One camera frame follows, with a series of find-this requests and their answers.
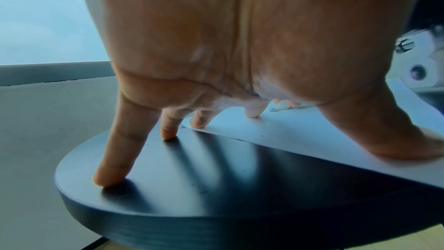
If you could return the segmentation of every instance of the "white paper roll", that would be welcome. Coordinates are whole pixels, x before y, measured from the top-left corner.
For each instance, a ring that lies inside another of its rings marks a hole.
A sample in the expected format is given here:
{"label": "white paper roll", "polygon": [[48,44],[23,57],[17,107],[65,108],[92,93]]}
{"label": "white paper roll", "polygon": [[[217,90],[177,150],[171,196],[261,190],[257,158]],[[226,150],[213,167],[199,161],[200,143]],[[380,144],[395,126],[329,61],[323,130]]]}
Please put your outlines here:
{"label": "white paper roll", "polygon": [[402,63],[400,78],[409,88],[435,88],[444,86],[444,61],[435,56],[414,57]]}

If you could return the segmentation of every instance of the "paper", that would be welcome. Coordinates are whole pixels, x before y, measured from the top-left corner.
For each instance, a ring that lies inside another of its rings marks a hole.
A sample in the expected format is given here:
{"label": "paper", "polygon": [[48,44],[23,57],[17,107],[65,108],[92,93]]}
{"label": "paper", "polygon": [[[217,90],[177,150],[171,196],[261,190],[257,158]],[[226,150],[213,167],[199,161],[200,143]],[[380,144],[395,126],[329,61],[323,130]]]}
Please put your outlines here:
{"label": "paper", "polygon": [[[444,116],[425,103],[400,78],[387,80],[399,107],[421,127],[444,135]],[[190,128],[190,118],[183,125]],[[397,176],[444,188],[444,158],[432,162],[386,160],[364,151],[336,129],[314,107],[270,112],[258,119],[244,115],[241,107],[229,108],[202,130],[270,148]]]}

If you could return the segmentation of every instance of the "skin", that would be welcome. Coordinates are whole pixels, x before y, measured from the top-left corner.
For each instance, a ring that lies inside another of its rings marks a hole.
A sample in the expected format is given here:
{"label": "skin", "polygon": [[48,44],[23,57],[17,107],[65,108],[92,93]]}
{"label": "skin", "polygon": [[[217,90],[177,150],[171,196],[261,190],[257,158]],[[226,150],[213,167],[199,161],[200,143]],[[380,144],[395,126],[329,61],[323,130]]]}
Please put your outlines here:
{"label": "skin", "polygon": [[205,127],[243,106],[309,102],[370,153],[417,160],[444,141],[412,124],[385,83],[416,0],[86,0],[120,85],[94,177],[122,181],[161,118],[171,139],[185,116]]}

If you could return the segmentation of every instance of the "glossy black tabletop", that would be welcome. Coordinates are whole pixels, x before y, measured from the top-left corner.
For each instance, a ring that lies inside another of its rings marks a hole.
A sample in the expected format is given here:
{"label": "glossy black tabletop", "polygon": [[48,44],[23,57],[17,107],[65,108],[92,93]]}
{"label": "glossy black tabletop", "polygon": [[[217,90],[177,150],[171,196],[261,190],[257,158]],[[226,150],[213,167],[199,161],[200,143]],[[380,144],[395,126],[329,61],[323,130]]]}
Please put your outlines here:
{"label": "glossy black tabletop", "polygon": [[155,127],[128,179],[101,189],[107,136],[68,154],[55,181],[76,220],[135,248],[339,249],[444,219],[441,189],[186,128],[164,142]]}

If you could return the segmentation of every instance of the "table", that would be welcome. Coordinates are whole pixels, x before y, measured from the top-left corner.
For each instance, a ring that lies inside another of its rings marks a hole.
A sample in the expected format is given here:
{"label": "table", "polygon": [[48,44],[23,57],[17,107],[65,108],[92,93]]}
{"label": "table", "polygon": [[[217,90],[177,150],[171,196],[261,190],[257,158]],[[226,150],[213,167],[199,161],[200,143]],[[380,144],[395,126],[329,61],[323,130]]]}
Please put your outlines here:
{"label": "table", "polygon": [[68,154],[55,181],[76,220],[134,248],[341,249],[444,219],[441,189],[186,128],[164,142],[155,127],[128,179],[102,190],[107,136]]}

